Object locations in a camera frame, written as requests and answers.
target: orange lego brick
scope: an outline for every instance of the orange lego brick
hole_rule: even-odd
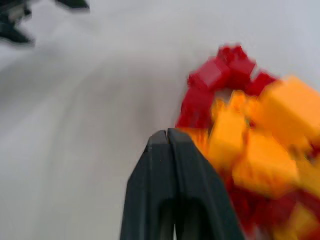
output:
[[[320,136],[320,95],[295,76],[263,91],[253,120],[284,146]]]
[[[297,204],[284,226],[273,229],[275,240],[300,240],[320,226],[316,216]]]
[[[217,171],[230,169],[244,150],[245,117],[231,110],[219,112],[209,137],[208,160]]]
[[[271,135],[250,129],[232,178],[238,186],[277,198],[299,182],[299,173],[295,160]]]
[[[255,112],[256,102],[256,97],[247,96],[241,90],[234,90],[228,104],[225,104],[221,98],[217,98],[214,101],[211,108],[211,120],[214,122],[220,111],[228,109],[244,115],[249,122],[252,119],[251,115]]]

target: white surface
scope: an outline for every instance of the white surface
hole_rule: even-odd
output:
[[[0,239],[118,239],[127,179],[186,75],[226,42],[320,90],[319,1],[45,0],[0,45]]]

